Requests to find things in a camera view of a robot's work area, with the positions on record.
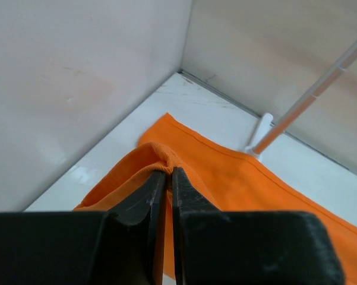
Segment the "orange trousers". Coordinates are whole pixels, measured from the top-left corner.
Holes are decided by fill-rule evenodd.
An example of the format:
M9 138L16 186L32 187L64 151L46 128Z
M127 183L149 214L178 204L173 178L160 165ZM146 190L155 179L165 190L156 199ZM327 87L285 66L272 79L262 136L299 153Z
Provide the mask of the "orange trousers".
M181 167L194 188L224 211L302 210L325 225L347 284L357 284L357 227L285 184L257 159L222 147L163 115L77 205L108 210L139 188L155 170Z

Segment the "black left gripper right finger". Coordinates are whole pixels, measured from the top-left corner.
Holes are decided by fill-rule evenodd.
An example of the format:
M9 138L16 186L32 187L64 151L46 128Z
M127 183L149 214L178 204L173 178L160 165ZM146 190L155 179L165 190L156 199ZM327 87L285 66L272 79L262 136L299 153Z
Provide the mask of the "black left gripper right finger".
M172 174L178 284L343 284L325 225L305 211L222 211Z

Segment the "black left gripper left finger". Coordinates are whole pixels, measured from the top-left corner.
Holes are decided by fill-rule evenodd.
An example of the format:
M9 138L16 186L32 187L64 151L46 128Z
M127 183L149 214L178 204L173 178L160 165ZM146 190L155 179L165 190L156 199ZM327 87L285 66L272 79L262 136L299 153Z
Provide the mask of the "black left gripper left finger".
M161 284L165 182L106 211L0 213L0 284Z

